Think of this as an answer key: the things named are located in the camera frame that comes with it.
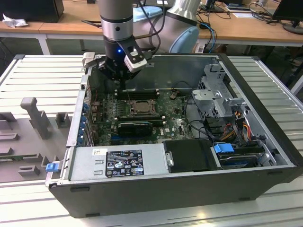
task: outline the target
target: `blue cable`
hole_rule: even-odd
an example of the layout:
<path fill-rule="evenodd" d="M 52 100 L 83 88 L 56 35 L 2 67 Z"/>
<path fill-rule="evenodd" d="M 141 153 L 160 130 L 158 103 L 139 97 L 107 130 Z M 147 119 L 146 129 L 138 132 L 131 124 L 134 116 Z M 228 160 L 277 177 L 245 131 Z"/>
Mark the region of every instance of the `blue cable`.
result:
<path fill-rule="evenodd" d="M 211 32 L 212 32 L 212 36 L 213 36 L 213 45 L 212 45 L 212 48 L 210 48 L 209 52 L 211 53 L 212 50 L 213 50 L 213 47 L 214 47 L 214 41 L 215 41 L 215 36 L 214 36 L 214 30 L 208 26 L 207 24 L 204 24 L 204 23 L 201 23 L 203 26 L 207 27 Z"/>

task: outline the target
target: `wooden desk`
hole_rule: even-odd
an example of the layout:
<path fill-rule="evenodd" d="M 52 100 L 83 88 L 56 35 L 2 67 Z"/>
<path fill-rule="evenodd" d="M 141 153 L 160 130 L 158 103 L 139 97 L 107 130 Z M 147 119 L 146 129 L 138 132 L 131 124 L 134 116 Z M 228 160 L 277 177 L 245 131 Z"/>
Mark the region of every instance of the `wooden desk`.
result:
<path fill-rule="evenodd" d="M 217 43 L 220 44 L 245 44 L 245 45 L 271 45 L 271 46 L 301 46 L 303 35 L 287 32 L 281 24 L 267 24 L 255 18 L 238 18 L 232 13 L 231 19 L 222 19 L 216 14 L 211 14 L 209 19 L 211 27 L 217 32 Z M 208 41 L 209 30 L 200 30 L 200 41 Z"/>
<path fill-rule="evenodd" d="M 25 27 L 8 27 L 3 22 L 0 23 L 0 32 L 16 32 L 16 33 L 39 33 L 39 28 L 43 22 L 29 22 Z"/>
<path fill-rule="evenodd" d="M 47 39 L 102 40 L 102 29 L 81 22 L 82 19 L 100 21 L 97 4 L 86 1 L 73 2 L 64 0 L 64 14 L 58 23 L 30 22 L 23 28 L 9 28 L 0 23 L 0 36 L 36 38 L 39 40 L 43 54 L 50 54 Z M 270 2 L 270 8 L 277 7 Z M 237 18 L 231 13 L 231 19 L 210 15 L 211 26 L 217 32 L 218 44 L 302 46 L 303 36 L 285 31 L 282 25 L 268 25 L 255 18 Z M 204 45 L 210 38 L 208 30 L 200 30 L 199 44 Z"/>
<path fill-rule="evenodd" d="M 44 23 L 39 29 L 45 34 L 103 35 L 102 29 L 85 24 L 81 20 L 100 21 L 98 4 L 86 1 L 64 0 L 64 14 L 58 23 Z"/>

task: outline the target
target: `white tissue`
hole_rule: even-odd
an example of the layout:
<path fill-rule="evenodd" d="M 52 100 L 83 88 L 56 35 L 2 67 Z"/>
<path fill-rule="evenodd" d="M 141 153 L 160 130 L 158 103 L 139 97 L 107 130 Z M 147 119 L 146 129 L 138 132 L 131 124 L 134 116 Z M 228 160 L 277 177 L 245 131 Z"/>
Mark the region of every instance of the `white tissue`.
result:
<path fill-rule="evenodd" d="M 27 22 L 23 19 L 12 19 L 12 18 L 5 16 L 4 14 L 3 14 L 3 18 L 4 19 L 2 20 L 2 22 L 9 27 L 15 28 L 15 27 L 22 27 L 22 26 L 28 25 Z"/>

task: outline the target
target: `black computer case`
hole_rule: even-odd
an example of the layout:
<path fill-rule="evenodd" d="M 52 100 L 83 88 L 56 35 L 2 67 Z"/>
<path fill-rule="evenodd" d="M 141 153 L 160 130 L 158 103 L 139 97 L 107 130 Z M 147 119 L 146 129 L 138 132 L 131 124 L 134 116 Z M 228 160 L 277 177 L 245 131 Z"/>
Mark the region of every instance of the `black computer case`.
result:
<path fill-rule="evenodd" d="M 0 0 L 0 17 L 57 23 L 63 14 L 62 0 Z"/>

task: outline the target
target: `power supply label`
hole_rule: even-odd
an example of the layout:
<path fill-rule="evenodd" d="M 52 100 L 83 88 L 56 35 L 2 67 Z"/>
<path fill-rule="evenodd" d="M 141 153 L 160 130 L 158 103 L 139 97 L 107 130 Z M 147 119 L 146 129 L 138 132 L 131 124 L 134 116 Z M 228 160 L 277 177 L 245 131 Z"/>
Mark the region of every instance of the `power supply label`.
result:
<path fill-rule="evenodd" d="M 144 175 L 142 150 L 109 151 L 106 153 L 107 177 Z"/>

